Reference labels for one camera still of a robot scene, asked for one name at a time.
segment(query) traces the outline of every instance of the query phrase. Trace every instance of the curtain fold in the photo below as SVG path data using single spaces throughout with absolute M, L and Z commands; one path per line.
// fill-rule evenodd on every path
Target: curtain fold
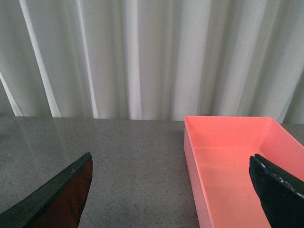
M 4 0 L 0 114 L 304 124 L 304 2 Z

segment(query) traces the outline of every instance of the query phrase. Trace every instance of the pink plastic tray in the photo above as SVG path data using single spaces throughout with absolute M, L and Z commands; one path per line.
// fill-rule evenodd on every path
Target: pink plastic tray
M 304 181 L 304 147 L 275 120 L 185 118 L 185 154 L 201 228 L 270 228 L 248 172 L 255 153 Z

